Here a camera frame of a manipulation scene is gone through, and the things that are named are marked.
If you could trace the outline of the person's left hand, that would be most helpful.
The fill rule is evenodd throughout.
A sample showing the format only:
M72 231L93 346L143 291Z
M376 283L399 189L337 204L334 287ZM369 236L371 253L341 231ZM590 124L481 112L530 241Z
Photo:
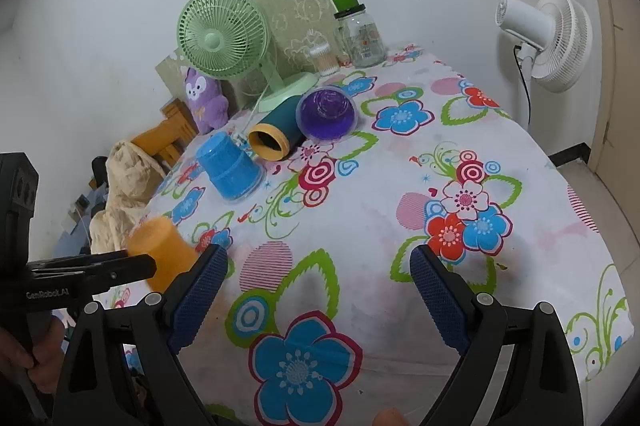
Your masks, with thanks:
M11 334L1 330L1 374L12 378L16 368L24 368L39 391L43 394L54 394L64 362L64 333L65 328L61 320L52 316L47 333L32 347L29 354Z

